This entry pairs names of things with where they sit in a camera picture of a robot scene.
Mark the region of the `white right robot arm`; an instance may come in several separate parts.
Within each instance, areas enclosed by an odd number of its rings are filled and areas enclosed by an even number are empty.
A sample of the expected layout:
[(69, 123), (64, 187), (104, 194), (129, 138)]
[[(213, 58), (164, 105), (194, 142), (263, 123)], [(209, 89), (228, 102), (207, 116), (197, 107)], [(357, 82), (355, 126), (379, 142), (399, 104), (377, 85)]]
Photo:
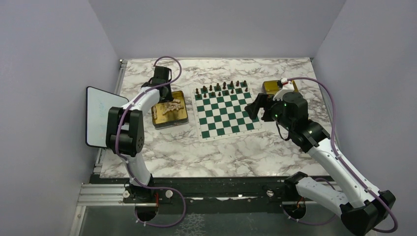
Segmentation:
[(389, 191), (381, 191), (358, 172), (331, 140), (330, 134), (308, 117), (308, 103), (299, 92), (289, 92), (280, 100), (260, 93), (244, 109), (251, 119), (264, 109), (262, 120), (275, 122), (288, 131), (288, 139), (315, 159), (341, 188), (327, 187), (305, 173), (297, 172), (284, 181), (284, 195), (290, 200), (304, 197), (338, 216), (354, 235), (364, 236), (392, 213), (396, 201)]

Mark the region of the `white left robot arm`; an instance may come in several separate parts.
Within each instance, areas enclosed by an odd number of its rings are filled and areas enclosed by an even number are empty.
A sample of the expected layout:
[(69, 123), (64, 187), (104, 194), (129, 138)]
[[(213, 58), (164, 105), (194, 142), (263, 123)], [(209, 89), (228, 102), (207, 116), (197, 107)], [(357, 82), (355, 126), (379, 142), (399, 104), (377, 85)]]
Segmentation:
[(140, 92), (131, 101), (111, 107), (108, 112), (106, 147), (125, 164), (130, 188), (143, 202), (152, 200), (156, 189), (152, 186), (153, 178), (142, 156), (144, 115), (157, 103), (172, 99), (171, 79), (171, 69), (156, 66), (153, 77), (141, 86)]

